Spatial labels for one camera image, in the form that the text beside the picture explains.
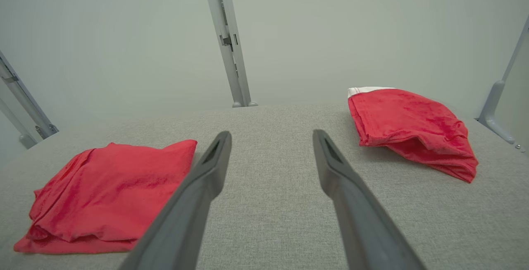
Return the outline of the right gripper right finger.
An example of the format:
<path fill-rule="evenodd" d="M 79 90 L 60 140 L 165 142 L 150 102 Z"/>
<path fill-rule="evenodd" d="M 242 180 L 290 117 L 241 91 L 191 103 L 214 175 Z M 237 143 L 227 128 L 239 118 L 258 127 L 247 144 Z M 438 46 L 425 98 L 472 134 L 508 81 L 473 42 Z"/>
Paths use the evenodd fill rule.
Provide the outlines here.
<path fill-rule="evenodd" d="M 424 270 L 421 259 L 324 130 L 312 133 L 319 181 L 333 201 L 351 270 Z"/>

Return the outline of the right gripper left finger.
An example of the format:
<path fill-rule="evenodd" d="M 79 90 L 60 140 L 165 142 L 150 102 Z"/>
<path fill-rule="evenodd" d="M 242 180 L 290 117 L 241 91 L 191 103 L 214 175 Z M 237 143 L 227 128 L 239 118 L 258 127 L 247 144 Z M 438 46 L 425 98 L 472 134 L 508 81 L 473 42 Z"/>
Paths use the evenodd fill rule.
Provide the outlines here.
<path fill-rule="evenodd" d="M 221 193 L 232 136 L 220 132 L 166 202 L 121 270 L 194 270 L 211 202 Z"/>

